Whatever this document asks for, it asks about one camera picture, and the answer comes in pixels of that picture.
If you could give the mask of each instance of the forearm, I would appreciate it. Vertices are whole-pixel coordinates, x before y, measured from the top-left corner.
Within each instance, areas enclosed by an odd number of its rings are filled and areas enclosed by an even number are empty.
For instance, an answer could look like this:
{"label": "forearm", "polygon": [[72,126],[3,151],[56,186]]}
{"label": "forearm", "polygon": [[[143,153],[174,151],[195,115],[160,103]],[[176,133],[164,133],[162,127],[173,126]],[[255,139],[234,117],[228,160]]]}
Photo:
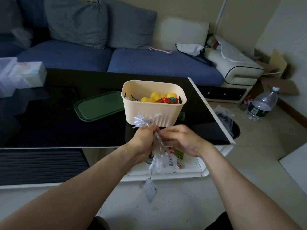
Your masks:
{"label": "forearm", "polygon": [[123,145],[78,176],[50,189],[0,223],[0,229],[87,229],[133,166]]}
{"label": "forearm", "polygon": [[234,229],[300,229],[213,145],[203,147],[200,157],[208,168]]}

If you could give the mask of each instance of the black ribbed drawer front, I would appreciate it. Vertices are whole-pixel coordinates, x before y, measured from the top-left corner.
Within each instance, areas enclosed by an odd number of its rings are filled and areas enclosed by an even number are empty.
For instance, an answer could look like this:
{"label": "black ribbed drawer front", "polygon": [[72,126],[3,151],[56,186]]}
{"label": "black ribbed drawer front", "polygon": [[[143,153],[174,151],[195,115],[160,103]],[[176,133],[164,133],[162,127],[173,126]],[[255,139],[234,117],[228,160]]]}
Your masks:
{"label": "black ribbed drawer front", "polygon": [[216,86],[198,86],[205,98],[238,101],[245,94],[245,88],[226,88]]}
{"label": "black ribbed drawer front", "polygon": [[0,185],[65,182],[87,168],[81,150],[0,151]]}

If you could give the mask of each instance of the white leather armrest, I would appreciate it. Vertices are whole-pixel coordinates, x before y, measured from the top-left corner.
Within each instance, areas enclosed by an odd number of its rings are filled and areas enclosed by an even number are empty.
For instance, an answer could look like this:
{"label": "white leather armrest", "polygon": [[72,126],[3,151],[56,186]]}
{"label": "white leather armrest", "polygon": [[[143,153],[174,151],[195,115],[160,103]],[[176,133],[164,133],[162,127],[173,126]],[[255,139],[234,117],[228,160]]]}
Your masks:
{"label": "white leather armrest", "polygon": [[205,48],[205,57],[213,62],[213,66],[222,74],[226,83],[231,85],[254,85],[263,73],[263,67],[254,64],[230,62],[223,59],[221,52]]}

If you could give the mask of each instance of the pink plastic strap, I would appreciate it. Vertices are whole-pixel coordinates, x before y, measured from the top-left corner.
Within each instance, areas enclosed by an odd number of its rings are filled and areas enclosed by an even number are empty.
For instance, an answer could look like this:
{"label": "pink plastic strap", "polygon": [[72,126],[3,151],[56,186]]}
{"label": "pink plastic strap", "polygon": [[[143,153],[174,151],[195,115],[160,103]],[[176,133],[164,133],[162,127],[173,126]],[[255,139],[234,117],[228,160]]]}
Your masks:
{"label": "pink plastic strap", "polygon": [[165,53],[167,53],[167,54],[169,54],[169,55],[171,55],[171,54],[172,54],[172,52],[171,52],[171,51],[164,51],[164,50],[157,49],[157,48],[153,48],[153,47],[150,47],[149,49],[150,49],[150,50],[156,50],[156,51],[162,51],[162,52],[165,52]]}

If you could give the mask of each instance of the black glass tabletop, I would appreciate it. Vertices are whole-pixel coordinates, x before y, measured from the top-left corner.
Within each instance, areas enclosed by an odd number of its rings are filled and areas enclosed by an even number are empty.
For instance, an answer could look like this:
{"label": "black glass tabletop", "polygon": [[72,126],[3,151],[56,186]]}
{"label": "black glass tabletop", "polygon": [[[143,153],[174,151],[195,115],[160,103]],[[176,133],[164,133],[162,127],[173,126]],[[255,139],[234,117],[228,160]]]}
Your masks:
{"label": "black glass tabletop", "polygon": [[230,144],[206,104],[188,78],[47,69],[45,86],[17,89],[0,99],[0,148],[119,147],[136,129],[125,112],[94,122],[83,122],[73,106],[82,99],[121,91],[129,80],[169,82],[183,88],[187,102],[182,108],[185,124],[215,145]]}

